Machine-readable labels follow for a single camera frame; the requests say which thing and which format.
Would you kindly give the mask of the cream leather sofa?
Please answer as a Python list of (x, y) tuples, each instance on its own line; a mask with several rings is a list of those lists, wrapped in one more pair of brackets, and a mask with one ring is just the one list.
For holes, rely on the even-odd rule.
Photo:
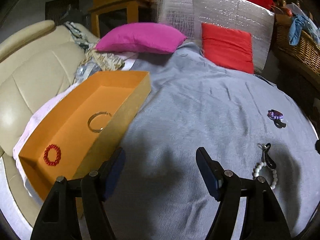
[(70, 31), (51, 20), (1, 43), (1, 211), (15, 231), (31, 230), (40, 204), (24, 188), (13, 148), (31, 116), (73, 83), (84, 57)]

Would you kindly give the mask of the striped cloth on sofa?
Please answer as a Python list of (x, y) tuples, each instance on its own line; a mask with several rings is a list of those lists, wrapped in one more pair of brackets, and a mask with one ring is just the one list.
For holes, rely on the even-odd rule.
[(65, 22), (63, 24), (70, 32), (74, 42), (84, 51), (88, 51), (90, 48), (90, 42), (87, 36), (79, 30), (73, 22)]

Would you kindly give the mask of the silver foil insulation mat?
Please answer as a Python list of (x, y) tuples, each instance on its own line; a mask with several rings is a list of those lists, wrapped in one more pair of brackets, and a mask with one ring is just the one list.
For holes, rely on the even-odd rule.
[(153, 19), (178, 29), (202, 45), (202, 23), (246, 31), (252, 35), (254, 72), (262, 73), (274, 25), (274, 13), (247, 0), (151, 0)]

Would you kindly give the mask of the wicker basket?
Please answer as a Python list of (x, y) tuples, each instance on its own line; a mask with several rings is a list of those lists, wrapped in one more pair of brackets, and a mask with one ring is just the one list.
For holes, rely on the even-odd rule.
[(302, 31), (298, 44), (289, 44), (291, 18), (276, 14), (273, 31), (273, 49), (277, 57), (304, 76), (319, 90), (319, 46)]

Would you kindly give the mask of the grey blanket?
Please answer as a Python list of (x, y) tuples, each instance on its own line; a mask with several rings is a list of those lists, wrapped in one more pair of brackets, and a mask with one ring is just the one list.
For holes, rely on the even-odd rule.
[(261, 144), (277, 165), (274, 194), (292, 236), (319, 202), (317, 135), (293, 99), (263, 77), (219, 67), (187, 43), (172, 55), (141, 53), (151, 93), (120, 143), (126, 162), (105, 210), (117, 239), (204, 239), (218, 202), (195, 153), (252, 178)]

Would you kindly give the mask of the red pillow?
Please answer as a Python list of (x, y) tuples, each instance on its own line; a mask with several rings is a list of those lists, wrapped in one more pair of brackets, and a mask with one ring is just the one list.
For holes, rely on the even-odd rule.
[(254, 73), (250, 33), (202, 23), (204, 57), (220, 67)]

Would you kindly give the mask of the magenta pillow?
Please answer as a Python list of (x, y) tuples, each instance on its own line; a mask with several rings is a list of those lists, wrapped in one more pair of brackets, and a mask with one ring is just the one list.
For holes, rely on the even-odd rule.
[(160, 23), (130, 23), (109, 31), (95, 49), (100, 52), (172, 54), (187, 37)]

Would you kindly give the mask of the floral patterned cloth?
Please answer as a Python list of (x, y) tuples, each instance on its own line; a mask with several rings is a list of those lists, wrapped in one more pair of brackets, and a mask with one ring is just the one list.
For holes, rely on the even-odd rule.
[(95, 49), (88, 50), (84, 63), (94, 63), (102, 71), (116, 71), (125, 65), (125, 61), (113, 53), (101, 53)]

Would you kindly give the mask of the silver metal bangle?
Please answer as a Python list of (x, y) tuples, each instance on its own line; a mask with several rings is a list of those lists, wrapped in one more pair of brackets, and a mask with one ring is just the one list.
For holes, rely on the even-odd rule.
[(112, 119), (110, 112), (97, 112), (89, 117), (87, 121), (88, 129), (93, 133), (100, 133)]

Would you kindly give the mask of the orange cardboard box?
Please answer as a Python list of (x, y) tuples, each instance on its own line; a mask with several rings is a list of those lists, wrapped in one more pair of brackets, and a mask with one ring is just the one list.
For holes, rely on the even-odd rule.
[[(46, 199), (58, 176), (81, 178), (108, 160), (150, 91), (149, 72), (97, 72), (63, 98), (19, 153), (39, 198)], [(97, 112), (110, 112), (112, 119), (93, 133), (87, 121)]]

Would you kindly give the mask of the blue cloth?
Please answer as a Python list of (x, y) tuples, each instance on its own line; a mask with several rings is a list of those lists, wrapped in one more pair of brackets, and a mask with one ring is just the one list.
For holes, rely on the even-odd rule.
[(292, 18), (288, 33), (288, 40), (291, 46), (296, 46), (298, 44), (302, 31), (308, 33), (312, 40), (319, 45), (319, 28), (316, 27), (310, 18), (296, 14)]

